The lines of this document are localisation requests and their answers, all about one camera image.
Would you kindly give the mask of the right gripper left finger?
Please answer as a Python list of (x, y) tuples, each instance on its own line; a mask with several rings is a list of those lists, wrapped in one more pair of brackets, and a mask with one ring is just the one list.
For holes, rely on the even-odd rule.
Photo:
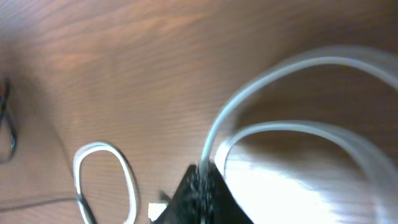
[(189, 165), (166, 209), (153, 224), (200, 224), (201, 196), (196, 165)]

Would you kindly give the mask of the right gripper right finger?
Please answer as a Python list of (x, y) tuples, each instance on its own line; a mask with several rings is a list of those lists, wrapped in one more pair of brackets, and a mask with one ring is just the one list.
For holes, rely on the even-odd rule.
[(209, 162), (205, 174), (205, 223), (253, 224), (235, 201), (214, 162)]

